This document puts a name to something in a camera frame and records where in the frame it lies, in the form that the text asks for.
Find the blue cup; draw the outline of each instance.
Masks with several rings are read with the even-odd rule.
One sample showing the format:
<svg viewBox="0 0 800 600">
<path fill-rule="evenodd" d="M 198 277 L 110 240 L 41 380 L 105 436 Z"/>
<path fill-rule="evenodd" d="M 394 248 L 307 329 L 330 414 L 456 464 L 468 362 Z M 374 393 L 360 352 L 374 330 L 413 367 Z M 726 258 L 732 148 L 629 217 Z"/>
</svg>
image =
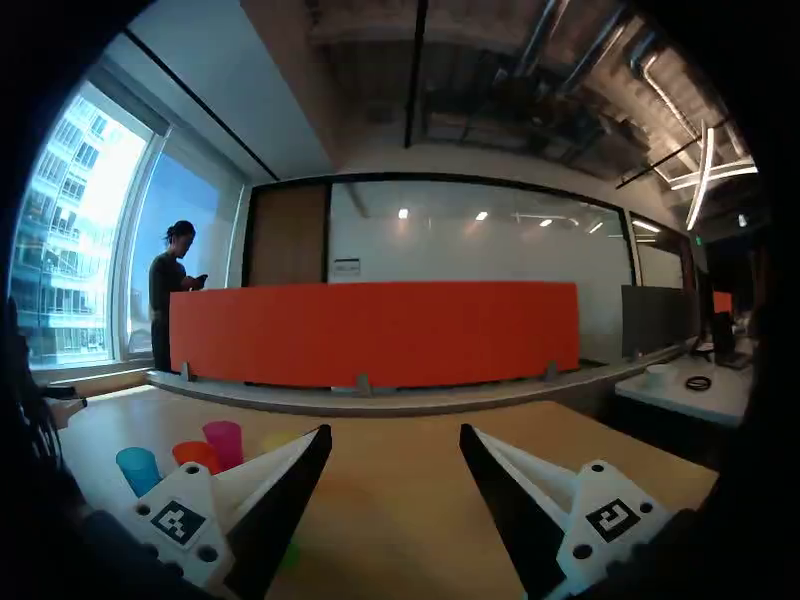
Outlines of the blue cup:
<svg viewBox="0 0 800 600">
<path fill-rule="evenodd" d="M 141 498 L 161 481 L 156 457 L 145 448 L 125 448 L 117 452 L 117 466 L 137 498 Z"/>
</svg>

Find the wooden table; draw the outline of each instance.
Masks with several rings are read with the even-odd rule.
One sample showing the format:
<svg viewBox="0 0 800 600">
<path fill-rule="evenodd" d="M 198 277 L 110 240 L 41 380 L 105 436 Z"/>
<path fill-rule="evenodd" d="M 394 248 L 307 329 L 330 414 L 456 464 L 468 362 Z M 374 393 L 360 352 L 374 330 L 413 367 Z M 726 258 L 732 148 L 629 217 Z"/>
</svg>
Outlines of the wooden table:
<svg viewBox="0 0 800 600">
<path fill-rule="evenodd" d="M 299 560 L 278 573 L 271 600 L 521 598 L 458 449 L 464 422 L 570 469 L 605 459 L 673 510 L 697 507 L 716 479 L 553 402 L 431 417 L 319 419 L 144 387 L 90 401 L 61 433 L 87 500 L 113 507 L 132 499 L 114 462 L 118 450 L 150 448 L 169 471 L 172 445 L 203 439 L 202 425 L 215 419 L 241 423 L 245 458 L 257 456 L 265 438 L 332 426 L 333 451 L 294 536 Z"/>
</svg>

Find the building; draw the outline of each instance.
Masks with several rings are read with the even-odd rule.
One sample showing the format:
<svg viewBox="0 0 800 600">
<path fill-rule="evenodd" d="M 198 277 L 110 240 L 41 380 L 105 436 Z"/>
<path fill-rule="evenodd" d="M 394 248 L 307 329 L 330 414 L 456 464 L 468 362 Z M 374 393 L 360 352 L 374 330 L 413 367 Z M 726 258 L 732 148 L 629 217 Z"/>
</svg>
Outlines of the building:
<svg viewBox="0 0 800 600">
<path fill-rule="evenodd" d="M 108 355 L 107 271 L 114 227 L 87 212 L 93 169 L 124 129 L 78 95 L 53 130 L 28 188 L 11 270 L 11 295 L 32 365 Z"/>
</svg>

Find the small sign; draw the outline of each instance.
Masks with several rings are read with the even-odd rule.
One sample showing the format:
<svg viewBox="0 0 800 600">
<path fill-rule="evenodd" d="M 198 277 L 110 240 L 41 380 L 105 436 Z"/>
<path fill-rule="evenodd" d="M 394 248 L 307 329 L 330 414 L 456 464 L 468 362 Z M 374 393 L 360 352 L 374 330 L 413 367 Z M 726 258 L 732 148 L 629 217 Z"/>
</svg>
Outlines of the small sign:
<svg viewBox="0 0 800 600">
<path fill-rule="evenodd" d="M 333 261 L 333 274 L 340 277 L 358 277 L 361 275 L 361 259 L 337 258 Z"/>
</svg>

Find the curved ledge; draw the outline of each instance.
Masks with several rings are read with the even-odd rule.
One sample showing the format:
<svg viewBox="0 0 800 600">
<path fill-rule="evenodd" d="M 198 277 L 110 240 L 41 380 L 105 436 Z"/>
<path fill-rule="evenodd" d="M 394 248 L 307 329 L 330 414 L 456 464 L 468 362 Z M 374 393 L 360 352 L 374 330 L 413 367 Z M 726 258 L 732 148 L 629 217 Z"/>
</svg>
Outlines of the curved ledge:
<svg viewBox="0 0 800 600">
<path fill-rule="evenodd" d="M 187 382 L 180 375 L 158 371 L 150 371 L 147 379 L 156 387 L 200 400 L 317 417 L 441 415 L 514 406 L 536 400 L 558 400 L 581 412 L 591 413 L 605 395 L 613 392 L 617 381 L 641 373 L 648 365 L 671 360 L 685 350 L 684 345 L 672 346 L 635 362 L 568 373 L 552 382 L 499 382 L 437 390 L 400 391 L 372 397 L 210 380 Z"/>
</svg>

